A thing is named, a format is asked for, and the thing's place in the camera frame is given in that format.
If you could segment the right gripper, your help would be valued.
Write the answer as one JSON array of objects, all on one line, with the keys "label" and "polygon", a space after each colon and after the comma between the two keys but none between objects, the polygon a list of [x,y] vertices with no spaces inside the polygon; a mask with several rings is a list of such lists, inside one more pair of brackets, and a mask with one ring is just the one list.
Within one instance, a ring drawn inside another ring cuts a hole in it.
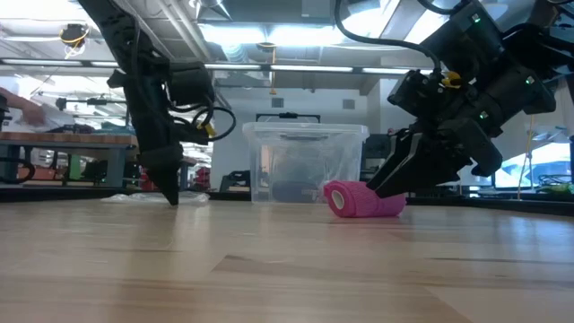
[{"label": "right gripper", "polygon": [[474,176],[489,177],[502,163],[499,150],[471,118],[443,121],[430,132],[405,131],[392,137],[391,153],[367,183],[379,197],[397,196],[458,180],[474,167]]}]

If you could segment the bright computer monitor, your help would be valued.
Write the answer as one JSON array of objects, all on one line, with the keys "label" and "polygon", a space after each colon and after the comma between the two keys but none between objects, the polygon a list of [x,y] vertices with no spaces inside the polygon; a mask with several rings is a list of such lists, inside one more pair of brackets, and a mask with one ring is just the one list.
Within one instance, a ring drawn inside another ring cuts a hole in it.
[{"label": "bright computer monitor", "polygon": [[551,143],[524,153],[501,164],[494,175],[496,188],[537,188],[552,180],[571,181],[570,145]]}]

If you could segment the wooden workbench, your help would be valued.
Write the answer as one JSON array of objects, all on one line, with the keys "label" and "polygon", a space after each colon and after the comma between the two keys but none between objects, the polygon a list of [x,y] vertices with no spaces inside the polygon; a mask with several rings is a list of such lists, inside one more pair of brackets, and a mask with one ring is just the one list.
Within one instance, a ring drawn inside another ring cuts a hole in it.
[{"label": "wooden workbench", "polygon": [[108,162],[105,187],[121,188],[126,162],[135,162],[134,135],[0,132],[0,158],[19,159],[21,148],[43,148]]}]

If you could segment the clear zip bag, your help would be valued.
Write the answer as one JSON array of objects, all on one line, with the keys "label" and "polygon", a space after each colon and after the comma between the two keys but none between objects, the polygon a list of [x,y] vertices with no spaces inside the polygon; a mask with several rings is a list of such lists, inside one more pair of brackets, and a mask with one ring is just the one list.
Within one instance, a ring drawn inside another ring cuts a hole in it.
[{"label": "clear zip bag", "polygon": [[[209,196],[205,193],[192,191],[182,191],[178,193],[178,203],[180,205],[205,205],[209,201]],[[170,202],[159,192],[141,192],[131,195],[116,194],[114,196],[101,199],[105,203],[120,204],[160,204],[168,205]]]}]

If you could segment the ceiling light strip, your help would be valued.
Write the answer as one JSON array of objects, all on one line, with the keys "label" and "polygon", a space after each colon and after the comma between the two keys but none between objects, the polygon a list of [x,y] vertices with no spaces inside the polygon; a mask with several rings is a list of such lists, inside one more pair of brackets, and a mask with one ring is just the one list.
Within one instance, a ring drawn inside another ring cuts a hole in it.
[{"label": "ceiling light strip", "polygon": [[[113,61],[91,60],[57,60],[57,59],[26,59],[26,58],[0,58],[0,65],[22,65],[43,67],[91,67],[91,68],[119,68]],[[274,65],[274,64],[224,64],[207,63],[207,70],[214,71],[242,71],[242,72],[305,72],[305,73],[336,73],[336,74],[387,74],[400,75],[407,73],[409,68],[391,67],[350,67],[328,65]]]}]

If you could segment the clear plastic storage bin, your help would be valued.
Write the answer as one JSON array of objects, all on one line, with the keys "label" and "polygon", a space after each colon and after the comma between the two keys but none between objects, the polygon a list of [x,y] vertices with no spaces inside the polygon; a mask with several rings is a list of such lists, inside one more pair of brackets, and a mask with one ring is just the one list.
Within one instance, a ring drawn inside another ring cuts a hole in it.
[{"label": "clear plastic storage bin", "polygon": [[331,181],[357,181],[361,133],[269,133],[248,136],[254,203],[321,204]]}]

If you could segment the green object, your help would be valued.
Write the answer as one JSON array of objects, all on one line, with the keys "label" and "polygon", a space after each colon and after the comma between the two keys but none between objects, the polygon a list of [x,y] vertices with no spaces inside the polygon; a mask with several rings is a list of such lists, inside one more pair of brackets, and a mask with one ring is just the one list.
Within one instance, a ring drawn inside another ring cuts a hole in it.
[{"label": "green object", "polygon": [[561,184],[552,184],[552,185],[544,185],[537,189],[539,193],[545,194],[564,194],[564,195],[574,195],[574,184],[571,183],[561,183]]}]

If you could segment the person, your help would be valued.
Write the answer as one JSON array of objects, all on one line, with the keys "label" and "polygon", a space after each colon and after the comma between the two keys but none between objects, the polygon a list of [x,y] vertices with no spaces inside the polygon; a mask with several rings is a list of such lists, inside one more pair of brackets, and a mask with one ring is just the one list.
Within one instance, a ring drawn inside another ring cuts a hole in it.
[{"label": "person", "polygon": [[0,87],[0,96],[6,98],[8,108],[19,109],[22,112],[22,118],[27,124],[35,127],[45,124],[45,112],[40,105],[9,92],[3,87]]}]

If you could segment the clear plastic bin lid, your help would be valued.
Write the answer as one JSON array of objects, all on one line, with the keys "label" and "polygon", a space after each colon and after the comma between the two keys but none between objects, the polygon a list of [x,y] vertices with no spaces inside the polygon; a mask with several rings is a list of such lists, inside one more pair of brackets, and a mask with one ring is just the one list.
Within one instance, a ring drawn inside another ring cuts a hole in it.
[{"label": "clear plastic bin lid", "polygon": [[282,122],[249,122],[242,127],[245,137],[261,139],[299,139],[329,138],[333,135],[356,135],[364,141],[369,129],[363,125],[322,124],[322,123],[282,123]]}]

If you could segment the black stand frame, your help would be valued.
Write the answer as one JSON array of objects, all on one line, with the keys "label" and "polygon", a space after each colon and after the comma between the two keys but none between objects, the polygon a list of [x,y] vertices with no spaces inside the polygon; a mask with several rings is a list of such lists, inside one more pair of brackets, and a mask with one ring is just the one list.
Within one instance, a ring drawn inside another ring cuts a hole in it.
[{"label": "black stand frame", "polygon": [[258,122],[260,118],[279,118],[279,119],[299,119],[299,118],[305,118],[305,119],[309,119],[309,118],[314,118],[317,123],[321,123],[321,116],[317,115],[317,114],[298,114],[295,112],[283,112],[283,113],[277,113],[277,114],[271,114],[271,113],[258,113],[256,114],[256,118],[255,121]]}]

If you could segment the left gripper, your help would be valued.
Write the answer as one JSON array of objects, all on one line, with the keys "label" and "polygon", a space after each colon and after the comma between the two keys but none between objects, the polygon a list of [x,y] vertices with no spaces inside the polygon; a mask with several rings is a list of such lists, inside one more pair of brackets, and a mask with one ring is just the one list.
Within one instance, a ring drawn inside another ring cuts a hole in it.
[{"label": "left gripper", "polygon": [[183,148],[171,115],[162,105],[138,101],[133,107],[133,126],[139,143],[139,162],[170,205],[178,205]]}]

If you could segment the red box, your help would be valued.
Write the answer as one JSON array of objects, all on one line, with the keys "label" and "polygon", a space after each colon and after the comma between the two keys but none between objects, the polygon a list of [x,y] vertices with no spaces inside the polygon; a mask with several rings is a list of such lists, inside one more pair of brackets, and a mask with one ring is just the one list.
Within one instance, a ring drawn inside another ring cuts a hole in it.
[{"label": "red box", "polygon": [[198,169],[194,178],[194,188],[202,191],[209,190],[211,188],[210,175],[210,168],[202,167]]}]

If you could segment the green container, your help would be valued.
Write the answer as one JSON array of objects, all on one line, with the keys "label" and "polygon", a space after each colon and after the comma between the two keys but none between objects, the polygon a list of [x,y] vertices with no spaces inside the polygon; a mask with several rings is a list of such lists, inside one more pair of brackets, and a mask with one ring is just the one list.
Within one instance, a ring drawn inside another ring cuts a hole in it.
[{"label": "green container", "polygon": [[79,180],[82,177],[82,160],[79,155],[68,155],[67,174],[71,180]]}]

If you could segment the pink elastic bandage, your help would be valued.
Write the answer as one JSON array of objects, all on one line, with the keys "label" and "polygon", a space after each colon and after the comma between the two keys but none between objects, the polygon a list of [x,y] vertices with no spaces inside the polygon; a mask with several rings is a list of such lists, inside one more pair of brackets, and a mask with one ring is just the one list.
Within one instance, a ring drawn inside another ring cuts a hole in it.
[{"label": "pink elastic bandage", "polygon": [[404,194],[381,198],[361,181],[333,180],[323,192],[330,209],[341,218],[397,217],[406,206]]}]

